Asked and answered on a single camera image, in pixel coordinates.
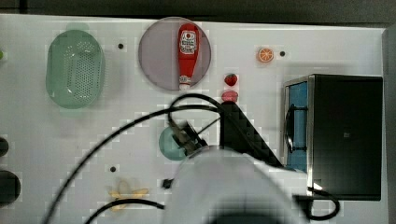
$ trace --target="orange sticker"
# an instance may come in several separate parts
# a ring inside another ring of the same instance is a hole
[[[269,63],[274,59],[274,52],[271,49],[260,49],[257,53],[257,59],[261,63]]]

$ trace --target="ketchup label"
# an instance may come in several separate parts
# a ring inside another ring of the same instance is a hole
[[[180,51],[184,54],[194,54],[197,49],[194,31],[183,31],[180,38]]]

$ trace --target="round plate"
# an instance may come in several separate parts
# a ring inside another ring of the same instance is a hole
[[[160,88],[169,91],[179,90],[177,35],[180,26],[187,22],[192,21],[179,17],[164,18],[152,24],[140,40],[140,66],[148,80]],[[199,26],[198,28],[201,41],[191,86],[204,77],[211,59],[209,40],[204,31]]]

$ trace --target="small yellow object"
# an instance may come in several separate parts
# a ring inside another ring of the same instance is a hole
[[[121,185],[123,185],[124,187],[127,186],[129,189],[129,184],[123,180],[120,181],[119,183],[119,189],[118,191],[115,190],[111,190],[108,192],[108,194],[115,199],[115,201],[117,200],[122,200],[122,199],[141,199],[144,196],[146,196],[149,193],[148,189],[137,189],[137,190],[131,190],[131,194],[124,194],[120,192],[121,189]],[[126,204],[120,204],[117,206],[114,206],[111,208],[111,211],[113,212],[117,212],[120,211],[121,209],[125,208]]]

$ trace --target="black microwave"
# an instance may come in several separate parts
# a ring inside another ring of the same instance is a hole
[[[379,201],[382,77],[311,75],[284,84],[282,163],[340,200]]]

